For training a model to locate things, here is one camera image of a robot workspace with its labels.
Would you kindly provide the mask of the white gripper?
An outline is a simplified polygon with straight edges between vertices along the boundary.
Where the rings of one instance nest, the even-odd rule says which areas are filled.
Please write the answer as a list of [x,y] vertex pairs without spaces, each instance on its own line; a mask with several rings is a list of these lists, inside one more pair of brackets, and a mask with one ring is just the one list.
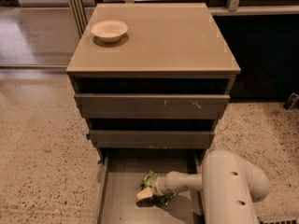
[[156,196],[164,196],[169,193],[169,189],[165,185],[165,177],[158,176],[152,183],[151,187],[146,187],[136,194],[137,200],[143,201],[151,198],[154,194]]

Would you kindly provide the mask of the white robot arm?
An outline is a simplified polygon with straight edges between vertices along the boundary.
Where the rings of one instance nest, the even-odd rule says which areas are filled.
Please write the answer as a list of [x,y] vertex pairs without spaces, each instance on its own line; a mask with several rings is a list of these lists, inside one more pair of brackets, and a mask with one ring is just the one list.
[[260,224],[253,205],[266,198],[269,187],[269,178],[261,168],[218,149],[207,154],[199,174],[171,171],[160,176],[148,172],[136,199],[160,198],[166,203],[183,191],[199,191],[206,224]]

